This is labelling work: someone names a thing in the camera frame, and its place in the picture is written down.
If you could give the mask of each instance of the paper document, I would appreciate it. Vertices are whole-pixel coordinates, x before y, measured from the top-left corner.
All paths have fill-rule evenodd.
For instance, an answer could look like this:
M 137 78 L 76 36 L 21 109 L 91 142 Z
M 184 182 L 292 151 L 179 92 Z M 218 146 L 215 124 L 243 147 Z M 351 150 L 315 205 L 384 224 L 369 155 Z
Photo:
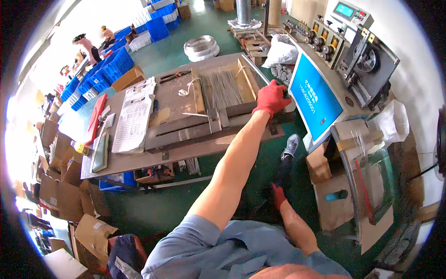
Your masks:
M 137 83 L 125 92 L 113 140 L 113 153 L 142 153 L 145 133 L 155 100 L 155 77 Z

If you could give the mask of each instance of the human arm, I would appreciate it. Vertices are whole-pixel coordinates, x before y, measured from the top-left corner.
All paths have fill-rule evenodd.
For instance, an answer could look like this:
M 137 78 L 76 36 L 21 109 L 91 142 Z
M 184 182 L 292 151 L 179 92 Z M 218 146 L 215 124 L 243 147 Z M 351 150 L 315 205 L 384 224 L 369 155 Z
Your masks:
M 283 99 L 284 89 L 285 86 L 278 86 L 273 80 L 259 91 L 257 107 L 250 121 L 232 140 L 215 168 L 211 182 L 189 209 L 188 215 L 201 216 L 223 231 L 237 209 L 268 120 L 291 102 Z

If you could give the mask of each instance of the short sleeve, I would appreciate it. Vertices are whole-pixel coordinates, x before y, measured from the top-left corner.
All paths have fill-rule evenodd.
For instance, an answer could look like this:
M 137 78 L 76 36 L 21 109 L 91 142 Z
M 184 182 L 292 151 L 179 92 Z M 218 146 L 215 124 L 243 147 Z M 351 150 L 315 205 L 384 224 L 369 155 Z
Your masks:
M 209 250 L 217 243 L 220 229 L 214 223 L 197 215 L 188 215 L 165 238 L 161 239 L 145 264 L 141 274 L 144 278 L 180 278 L 182 275 L 199 272 L 199 253 Z
M 309 258 L 311 259 L 311 268 L 322 275 L 343 275 L 351 278 L 347 270 L 321 251 L 311 253 Z

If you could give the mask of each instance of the pliers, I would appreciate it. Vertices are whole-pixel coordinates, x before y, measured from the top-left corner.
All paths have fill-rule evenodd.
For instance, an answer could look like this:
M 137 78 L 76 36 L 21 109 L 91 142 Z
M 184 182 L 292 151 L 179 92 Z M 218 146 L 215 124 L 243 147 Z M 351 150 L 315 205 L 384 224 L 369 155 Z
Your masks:
M 173 80 L 173 79 L 179 78 L 180 76 L 187 75 L 189 73 L 190 73 L 190 71 L 181 71 L 181 72 L 178 72 L 178 73 L 175 73 L 175 74 L 162 76 L 162 77 L 160 77 L 160 79 L 161 79 L 160 84 L 161 83 L 165 83 L 166 81 L 169 81 L 169 80 Z

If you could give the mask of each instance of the human hand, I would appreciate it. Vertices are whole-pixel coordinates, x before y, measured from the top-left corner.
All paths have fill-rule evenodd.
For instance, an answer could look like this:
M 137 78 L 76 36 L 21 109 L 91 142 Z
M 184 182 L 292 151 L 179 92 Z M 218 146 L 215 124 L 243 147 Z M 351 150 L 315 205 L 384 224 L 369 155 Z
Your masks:
M 263 87 L 259 90 L 257 96 L 257 107 L 252 111 L 252 113 L 258 110 L 265 110 L 269 112 L 271 119 L 273 114 L 279 112 L 281 109 L 286 107 L 291 103 L 291 99 L 283 98 L 283 91 L 287 89 L 285 85 L 277 85 L 276 80 L 273 79 L 269 85 Z

